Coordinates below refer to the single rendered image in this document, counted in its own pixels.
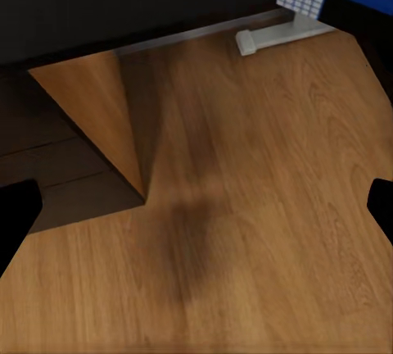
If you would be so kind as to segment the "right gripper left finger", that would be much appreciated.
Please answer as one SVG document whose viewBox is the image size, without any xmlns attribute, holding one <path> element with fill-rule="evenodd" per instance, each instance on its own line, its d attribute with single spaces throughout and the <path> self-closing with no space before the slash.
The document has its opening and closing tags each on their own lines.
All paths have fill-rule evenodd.
<svg viewBox="0 0 393 354">
<path fill-rule="evenodd" d="M 0 278 L 42 209 L 36 179 L 0 188 Z"/>
</svg>

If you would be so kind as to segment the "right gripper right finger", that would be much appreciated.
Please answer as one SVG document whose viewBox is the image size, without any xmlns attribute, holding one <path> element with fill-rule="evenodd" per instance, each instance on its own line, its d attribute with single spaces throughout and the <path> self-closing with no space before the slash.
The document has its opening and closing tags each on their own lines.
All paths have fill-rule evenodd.
<svg viewBox="0 0 393 354">
<path fill-rule="evenodd" d="M 367 208 L 393 245 L 393 182 L 373 179 Z"/>
</svg>

